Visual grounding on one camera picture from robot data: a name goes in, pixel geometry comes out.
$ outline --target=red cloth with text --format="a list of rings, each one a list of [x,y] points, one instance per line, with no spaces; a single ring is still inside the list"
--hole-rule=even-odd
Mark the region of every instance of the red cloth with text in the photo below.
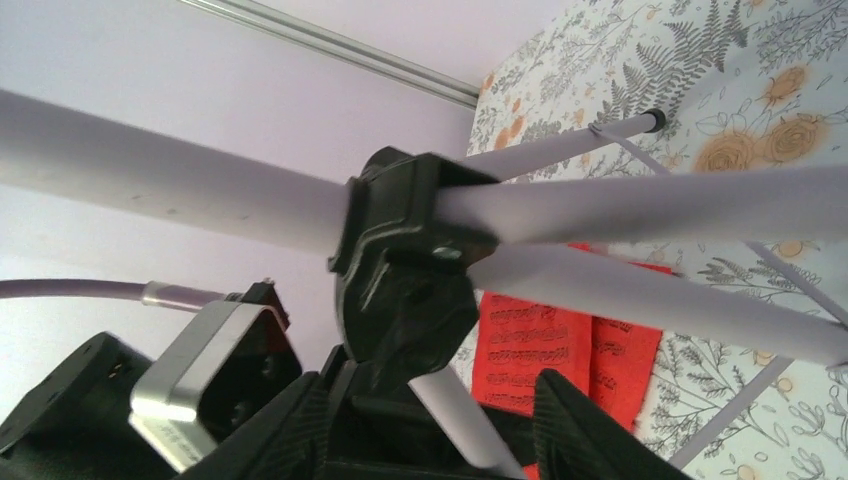
[[[554,368],[632,431],[661,336],[659,330],[487,292],[480,303],[471,393],[480,403],[529,416],[536,377]],[[531,480],[539,478],[535,466],[525,470]]]
[[[642,265],[671,274],[668,267]],[[662,330],[594,317],[589,397],[632,432],[642,409]]]

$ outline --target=white rod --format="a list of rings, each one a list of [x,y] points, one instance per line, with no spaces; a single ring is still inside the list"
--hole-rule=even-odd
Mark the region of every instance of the white rod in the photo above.
[[[621,145],[625,150],[642,161],[648,168],[654,171],[657,175],[671,175],[671,172],[654,160],[646,152],[642,151],[633,142],[626,138],[621,138],[616,135],[604,131],[597,125],[590,125],[590,129],[596,134],[607,138],[610,141]],[[791,265],[781,260],[777,255],[767,249],[765,245],[758,242],[745,242],[745,245],[754,253],[760,256],[772,268],[780,272],[787,280],[791,281],[798,287],[799,290],[806,293],[812,300],[819,304],[824,310],[833,315],[834,318],[848,326],[848,312],[845,311],[839,304],[834,302],[830,297],[824,294],[815,285],[808,282],[797,270]],[[721,408],[721,410],[712,418],[703,428],[695,432],[692,437],[683,445],[683,448],[678,450],[669,460],[671,465],[683,469],[698,454],[704,450],[713,439],[717,438],[721,432],[727,428],[739,415],[748,408],[749,405],[768,388],[769,385],[777,381],[778,377],[792,365],[793,360],[790,358],[776,357],[766,368],[757,374],[754,379],[737,393],[730,401]]]
[[[4,91],[0,182],[325,257],[348,204],[342,185]]]
[[[604,129],[622,137],[632,137],[648,132],[656,125],[656,117],[651,114],[644,114],[604,125]],[[522,143],[503,150],[472,155],[462,160],[462,164],[486,172],[501,180],[509,180],[591,152],[610,143],[612,142],[595,135],[588,128],[584,128],[573,132],[563,132],[535,142]]]
[[[450,366],[409,387],[469,465],[507,478],[527,478],[500,434]]]
[[[781,373],[792,365],[791,358],[776,357],[765,366],[747,385],[739,390],[721,410],[711,418],[706,425],[701,427],[683,447],[674,453],[668,460],[672,466],[683,469],[689,462],[695,459],[702,450],[707,448],[713,439],[718,438],[721,432],[733,423],[742,412],[771,385]]]
[[[454,187],[443,219],[503,243],[848,238],[848,165]]]
[[[502,245],[472,265],[477,288],[831,366],[841,324],[561,246]]]

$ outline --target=white string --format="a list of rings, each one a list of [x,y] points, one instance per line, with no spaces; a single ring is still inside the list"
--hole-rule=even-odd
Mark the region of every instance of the white string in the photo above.
[[[624,148],[628,153],[638,158],[657,175],[671,175],[671,172],[657,162],[647,152],[637,147],[633,142],[618,135],[605,132],[597,124],[589,124],[589,130],[596,135],[600,135],[610,142],[615,142]],[[762,243],[745,242],[745,245],[754,253],[760,256],[763,261],[777,272],[783,275],[787,280],[794,283],[799,290],[804,292],[810,299],[819,304],[825,311],[833,315],[834,318],[848,326],[848,311],[839,306],[830,297],[824,294],[821,290],[808,282],[801,274],[791,265],[784,262],[772,253]],[[695,457],[698,456],[721,432],[733,423],[742,412],[748,408],[759,397],[769,385],[777,381],[778,377],[786,371],[789,365],[792,364],[791,358],[777,357],[763,368],[760,373],[742,387],[735,397],[725,405],[713,418],[704,425],[703,428],[693,435],[683,447],[675,452],[669,459],[669,463],[678,469],[683,469]]]

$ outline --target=bolt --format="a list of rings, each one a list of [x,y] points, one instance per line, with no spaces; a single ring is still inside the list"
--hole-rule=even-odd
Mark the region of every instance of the bolt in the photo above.
[[[433,255],[442,260],[459,260],[462,257],[462,252],[451,247],[437,247],[433,250]]]
[[[233,426],[233,428],[238,428],[242,426],[244,422],[250,419],[252,414],[253,408],[251,407],[250,402],[239,402],[233,408],[233,414],[230,417],[230,424]]]
[[[273,380],[277,376],[276,374],[277,362],[274,361],[274,357],[265,357],[265,360],[262,362],[262,376],[268,380]]]

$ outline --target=black plastic bracket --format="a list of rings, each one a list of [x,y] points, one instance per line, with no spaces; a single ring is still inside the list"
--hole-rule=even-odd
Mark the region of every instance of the black plastic bracket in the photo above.
[[[372,361],[376,389],[447,366],[478,318],[466,268],[497,239],[435,218],[438,190],[499,180],[435,154],[387,147],[349,183],[347,223],[329,269],[345,349]]]

